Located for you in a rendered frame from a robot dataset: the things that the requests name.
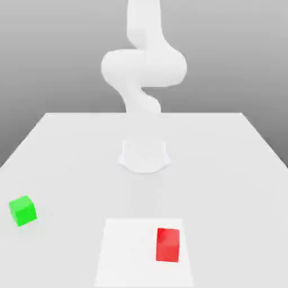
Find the small green cube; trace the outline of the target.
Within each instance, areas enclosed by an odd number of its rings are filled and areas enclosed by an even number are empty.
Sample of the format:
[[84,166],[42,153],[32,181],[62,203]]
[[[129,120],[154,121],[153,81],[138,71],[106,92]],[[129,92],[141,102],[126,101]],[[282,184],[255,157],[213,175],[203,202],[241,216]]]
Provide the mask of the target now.
[[18,227],[37,219],[35,205],[27,195],[10,201],[9,208]]

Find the small red cube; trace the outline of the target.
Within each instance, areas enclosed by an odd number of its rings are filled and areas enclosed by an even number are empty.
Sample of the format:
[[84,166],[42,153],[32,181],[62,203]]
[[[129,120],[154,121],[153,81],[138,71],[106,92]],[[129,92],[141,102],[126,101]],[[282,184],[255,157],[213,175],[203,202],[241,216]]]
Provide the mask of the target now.
[[174,228],[158,228],[156,261],[179,262],[180,232]]

